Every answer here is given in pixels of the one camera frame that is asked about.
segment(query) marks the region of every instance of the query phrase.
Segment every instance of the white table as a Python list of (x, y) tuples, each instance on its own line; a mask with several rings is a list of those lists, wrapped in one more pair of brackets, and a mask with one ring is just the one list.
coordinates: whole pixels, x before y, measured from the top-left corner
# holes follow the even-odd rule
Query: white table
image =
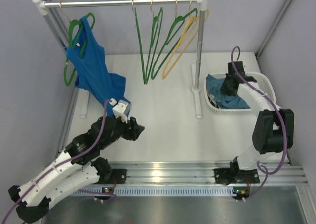
[[(109, 55), (109, 72), (127, 78), (125, 97), (132, 102), (130, 116), (145, 126), (137, 141), (120, 139), (101, 151), (109, 161), (228, 161), (252, 145), (252, 132), (256, 117), (246, 115), (216, 115), (206, 104), (203, 81), (208, 73), (225, 73), (230, 53), (204, 53), (202, 55), (200, 86), (203, 118), (196, 119), (191, 92), (191, 64), (196, 54), (183, 54), (169, 76), (163, 80), (162, 70), (155, 80), (143, 84), (139, 55)], [(255, 55), (243, 52), (240, 59), (245, 71), (259, 72)], [(103, 106), (91, 96), (86, 119), (80, 118), (84, 93), (79, 92), (68, 134), (72, 139), (90, 129), (102, 116)], [(280, 160), (276, 154), (270, 160)]]

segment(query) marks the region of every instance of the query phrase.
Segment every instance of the green plastic hanger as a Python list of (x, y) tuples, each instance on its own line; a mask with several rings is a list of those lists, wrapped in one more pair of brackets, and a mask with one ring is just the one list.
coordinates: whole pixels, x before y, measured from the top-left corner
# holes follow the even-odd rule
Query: green plastic hanger
[[(151, 33), (151, 40), (150, 40), (150, 47), (149, 47), (149, 52), (148, 52), (146, 68), (145, 68), (145, 63), (144, 63), (142, 39), (141, 39), (141, 34), (140, 34), (140, 29), (139, 29), (137, 12), (136, 12), (135, 8), (133, 8), (133, 11), (135, 13), (136, 29), (137, 29), (139, 50), (140, 50), (141, 63), (142, 63), (143, 82), (144, 82), (144, 84), (147, 84), (148, 80), (149, 80), (152, 64), (153, 64), (153, 61), (154, 61), (154, 56), (155, 56), (155, 53), (156, 53), (159, 37), (160, 37), (160, 31), (161, 31), (161, 26), (162, 26), (162, 18), (163, 18), (163, 8), (161, 7), (158, 15), (154, 16), (154, 18), (153, 18), (152, 33)], [(153, 53), (153, 56), (152, 56), (150, 67), (148, 69), (148, 64), (149, 64), (149, 60), (150, 60), (151, 50), (152, 50), (152, 47), (154, 46), (155, 40), (156, 40), (156, 44), (155, 44), (155, 48), (154, 48), (154, 53)]]
[[(92, 29), (93, 26), (94, 26), (94, 23), (95, 23), (95, 17), (94, 17), (94, 15), (91, 12), (86, 15), (87, 18), (90, 17), (90, 16), (93, 18), (93, 22), (92, 22), (92, 25), (91, 25), (91, 29)], [(74, 40), (74, 43), (72, 44), (73, 31), (74, 31), (75, 26), (77, 26), (77, 25), (79, 25), (78, 33), (77, 33), (77, 36), (76, 36), (76, 38)], [(79, 36), (82, 33), (82, 31), (83, 31), (83, 22), (81, 20), (72, 20), (72, 21), (70, 21), (69, 28), (68, 28), (68, 39), (69, 39), (69, 47), (71, 49), (75, 48), (75, 46), (76, 46), (76, 44), (78, 42)], [(83, 52), (85, 50), (86, 45), (87, 45), (87, 39), (84, 41), (82, 49), (81, 49), (81, 51), (79, 53), (79, 57), (80, 58), (83, 55)], [(65, 64), (65, 67), (64, 67), (64, 82), (65, 82), (65, 84), (67, 86), (69, 86), (71, 84), (71, 81), (73, 80), (75, 72), (76, 72), (76, 69), (74, 68), (72, 73), (71, 73), (71, 75), (70, 75), (69, 80), (67, 80), (68, 62), (69, 62), (69, 58), (66, 58), (66, 64)]]
[[(165, 63), (165, 61), (167, 60), (167, 58), (170, 56), (170, 54), (173, 52), (174, 48), (177, 46), (179, 40), (180, 40), (180, 37), (179, 39), (177, 40), (177, 42), (173, 45), (172, 49), (169, 51), (169, 53), (167, 54), (167, 56), (163, 59), (162, 63), (159, 65), (158, 69), (154, 72), (155, 70), (155, 66), (160, 58), (160, 55), (162, 54), (162, 51), (164, 50), (164, 48), (171, 42), (171, 40), (174, 38), (174, 36), (177, 34), (177, 32), (180, 30), (180, 28), (182, 27), (182, 25), (184, 24), (185, 22), (185, 19), (188, 18), (192, 13), (195, 12), (195, 17), (197, 17), (198, 15), (198, 9), (194, 8), (192, 11), (190, 11), (188, 14), (186, 14), (185, 16), (178, 16), (175, 18), (175, 20), (173, 21), (171, 27), (170, 27), (170, 30), (169, 30), (169, 33), (168, 33), (168, 36), (155, 60), (155, 63), (153, 65), (153, 68), (151, 70), (151, 78), (152, 80), (155, 79), (155, 77), (157, 76), (159, 70), (162, 68), (163, 64)], [(181, 22), (181, 24), (179, 25), (179, 27), (176, 29), (176, 31), (172, 34), (174, 28), (177, 26), (177, 24)]]

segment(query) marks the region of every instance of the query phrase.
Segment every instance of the blue cloth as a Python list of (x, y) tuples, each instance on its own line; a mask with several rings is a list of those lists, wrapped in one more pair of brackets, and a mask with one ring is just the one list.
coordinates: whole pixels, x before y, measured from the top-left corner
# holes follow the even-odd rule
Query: blue cloth
[[(75, 86), (88, 90), (103, 106), (105, 100), (111, 98), (117, 102), (121, 99), (129, 102), (124, 98), (126, 78), (108, 72), (104, 48), (94, 38), (87, 18), (84, 16), (80, 20), (83, 22), (83, 31), (79, 36), (79, 44), (74, 49), (67, 48), (67, 57), (77, 71)], [(79, 58), (85, 39), (87, 39), (86, 48)], [(107, 105), (107, 114), (113, 116), (110, 104)]]
[(225, 109), (249, 109), (247, 103), (238, 95), (227, 96), (219, 92), (223, 82), (224, 78), (217, 79), (210, 74), (206, 77), (207, 93), (214, 96), (216, 105)]

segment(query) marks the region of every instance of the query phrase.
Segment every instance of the laundry basket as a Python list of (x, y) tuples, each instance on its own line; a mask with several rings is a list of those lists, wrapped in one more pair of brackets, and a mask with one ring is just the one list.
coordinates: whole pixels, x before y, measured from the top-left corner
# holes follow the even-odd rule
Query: laundry basket
[[(247, 76), (253, 76), (260, 87), (260, 89), (267, 94), (267, 96), (273, 101), (273, 103), (276, 102), (276, 95), (272, 88), (272, 85), (269, 81), (269, 79), (258, 72), (246, 72)], [(212, 74), (213, 77), (219, 79), (219, 78), (225, 78), (225, 73), (217, 73)], [(204, 95), (206, 99), (206, 103), (208, 104), (210, 110), (215, 114), (241, 114), (241, 113), (249, 113), (251, 112), (251, 109), (221, 109), (214, 107), (211, 102), (209, 101), (209, 98), (207, 96), (207, 89), (206, 89), (206, 80), (204, 81)]]

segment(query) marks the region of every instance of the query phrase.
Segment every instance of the metal hook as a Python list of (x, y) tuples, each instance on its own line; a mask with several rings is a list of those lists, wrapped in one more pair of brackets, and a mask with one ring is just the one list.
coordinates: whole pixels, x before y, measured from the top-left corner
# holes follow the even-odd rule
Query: metal hook
[(192, 4), (192, 0), (190, 0), (190, 5), (189, 5), (189, 19), (191, 18), (191, 4)]
[(155, 14), (154, 14), (154, 12), (153, 12), (152, 5), (153, 5), (153, 0), (150, 2), (150, 11), (153, 13), (153, 18), (154, 18), (154, 17), (155, 17)]
[(135, 9), (134, 9), (134, 0), (132, 0), (132, 10), (133, 10), (134, 13), (136, 13)]
[(178, 4), (178, 0), (176, 0), (176, 18), (177, 18), (177, 4)]
[(62, 14), (64, 14), (64, 15), (67, 17), (68, 21), (70, 22), (69, 16), (68, 16), (65, 12), (63, 12), (63, 10), (61, 9), (61, 3), (62, 3), (62, 2), (63, 2), (63, 0), (61, 0), (61, 1), (59, 2), (59, 9), (60, 9), (60, 12), (61, 12)]

